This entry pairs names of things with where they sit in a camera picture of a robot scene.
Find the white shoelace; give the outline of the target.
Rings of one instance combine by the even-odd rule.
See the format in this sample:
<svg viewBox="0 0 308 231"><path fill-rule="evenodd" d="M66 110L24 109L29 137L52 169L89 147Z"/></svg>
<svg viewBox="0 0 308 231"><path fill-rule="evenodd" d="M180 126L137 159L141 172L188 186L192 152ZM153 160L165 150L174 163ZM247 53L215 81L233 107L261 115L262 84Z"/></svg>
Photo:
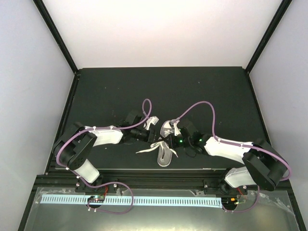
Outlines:
<svg viewBox="0 0 308 231"><path fill-rule="evenodd" d="M159 149L159 160L165 160L168 156L172 157L173 154L178 157L177 152L169 148L168 144L162 141L161 138L159 138L158 142L151 144L149 149L141 150L136 153L151 152L157 148Z"/></svg>

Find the grey canvas sneaker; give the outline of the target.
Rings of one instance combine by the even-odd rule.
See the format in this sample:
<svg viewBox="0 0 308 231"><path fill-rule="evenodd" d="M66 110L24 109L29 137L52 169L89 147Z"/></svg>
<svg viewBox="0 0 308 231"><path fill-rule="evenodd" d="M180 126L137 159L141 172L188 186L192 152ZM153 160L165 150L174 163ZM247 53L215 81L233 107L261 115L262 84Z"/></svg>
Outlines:
<svg viewBox="0 0 308 231"><path fill-rule="evenodd" d="M175 133L173 122L167 120L161 127L160 135L162 138L166 138L168 135L173 135ZM172 156L175 155L178 157L175 150L173 150L171 145L167 144L165 141L161 141L159 144L159 151L157 162L161 167L167 167L170 165Z"/></svg>

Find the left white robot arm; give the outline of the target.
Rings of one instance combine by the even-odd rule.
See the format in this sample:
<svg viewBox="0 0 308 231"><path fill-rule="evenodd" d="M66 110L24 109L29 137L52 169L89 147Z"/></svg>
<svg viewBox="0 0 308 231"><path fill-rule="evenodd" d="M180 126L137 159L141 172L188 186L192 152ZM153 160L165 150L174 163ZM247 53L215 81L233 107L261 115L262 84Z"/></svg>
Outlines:
<svg viewBox="0 0 308 231"><path fill-rule="evenodd" d="M121 144L130 139L152 143L155 131L151 126L156 125L159 119L156 116L144 116L133 110L116 126L104 128L84 126L76 122L55 142L51 152L58 165L76 173L92 192L98 192L103 188L103 179L99 177L98 169L88 160L92 148L105 144Z"/></svg>

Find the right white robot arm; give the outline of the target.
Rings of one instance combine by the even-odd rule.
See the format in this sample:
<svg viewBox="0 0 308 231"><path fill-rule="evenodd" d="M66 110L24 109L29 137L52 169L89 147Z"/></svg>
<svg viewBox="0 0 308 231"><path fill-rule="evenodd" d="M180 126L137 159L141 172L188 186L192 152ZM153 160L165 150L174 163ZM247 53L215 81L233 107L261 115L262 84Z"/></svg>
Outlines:
<svg viewBox="0 0 308 231"><path fill-rule="evenodd" d="M274 191L287 172L287 162L266 141L238 142L200 133L191 121L166 121L160 130L159 164L166 166L176 149L187 154L216 156L238 162L240 168L231 168L219 181L219 189L229 194L245 185L257 185Z"/></svg>

